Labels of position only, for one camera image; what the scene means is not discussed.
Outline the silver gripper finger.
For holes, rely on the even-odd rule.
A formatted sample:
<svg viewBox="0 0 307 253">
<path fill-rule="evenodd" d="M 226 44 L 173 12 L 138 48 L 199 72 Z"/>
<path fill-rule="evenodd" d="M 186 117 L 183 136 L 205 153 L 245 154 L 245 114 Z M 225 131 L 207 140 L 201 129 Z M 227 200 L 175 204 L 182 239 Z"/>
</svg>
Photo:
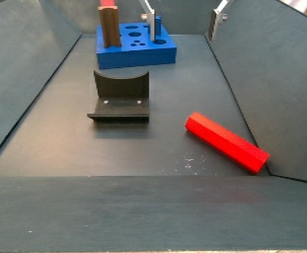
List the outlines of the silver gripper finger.
<svg viewBox="0 0 307 253">
<path fill-rule="evenodd" d="M 142 19 L 147 21 L 150 25 L 150 32 L 151 32 L 151 41 L 155 40 L 155 10 L 150 4 L 149 0 L 139 0 L 142 7 L 145 9 L 145 13 L 142 15 Z"/>
<path fill-rule="evenodd" d="M 225 18 L 225 10 L 230 0 L 222 0 L 218 7 L 211 11 L 211 20 L 210 20 L 210 27 L 209 27 L 209 39 L 213 40 L 217 35 L 218 26 L 223 22 Z"/>
</svg>

